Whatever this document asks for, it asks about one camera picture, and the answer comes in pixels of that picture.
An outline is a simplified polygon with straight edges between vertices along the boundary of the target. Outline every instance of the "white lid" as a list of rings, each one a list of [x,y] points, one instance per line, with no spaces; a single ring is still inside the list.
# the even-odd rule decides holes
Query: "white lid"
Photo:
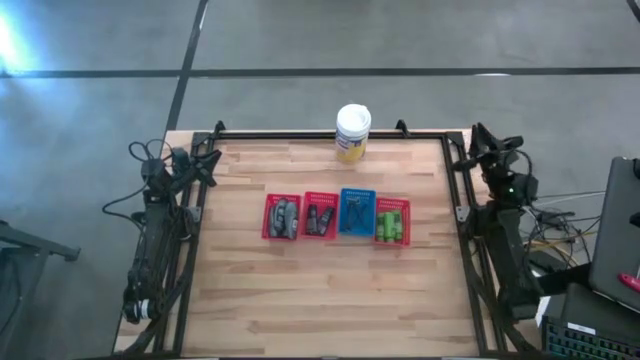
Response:
[[[364,105],[349,104],[338,111],[337,124],[345,136],[362,136],[371,127],[371,113]]]

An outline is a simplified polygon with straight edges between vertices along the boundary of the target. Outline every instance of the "wooden table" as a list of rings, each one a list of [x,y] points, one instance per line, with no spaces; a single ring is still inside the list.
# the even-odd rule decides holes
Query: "wooden table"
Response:
[[[192,133],[167,141],[189,149]],[[370,140],[355,165],[337,162],[328,140],[216,144],[223,156],[203,213],[183,356],[477,354],[439,141]],[[343,187],[409,199],[410,248],[261,238],[266,194]],[[142,328],[123,321],[116,350]]]

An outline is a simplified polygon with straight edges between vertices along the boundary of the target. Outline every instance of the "gray floor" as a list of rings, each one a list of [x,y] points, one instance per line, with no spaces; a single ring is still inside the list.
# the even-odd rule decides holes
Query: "gray floor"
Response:
[[[5,0],[10,70],[179,69],[198,0]],[[210,0],[193,67],[640,66],[624,0]],[[82,247],[49,262],[20,359],[110,351],[135,247],[100,213],[138,188],[126,146],[162,136],[177,79],[0,80],[0,218]],[[522,134],[540,194],[604,189],[638,156],[640,76],[192,79],[178,129],[331,128],[349,102],[376,128],[485,122]],[[597,215],[600,197],[557,207]],[[119,210],[139,209],[138,201]]]

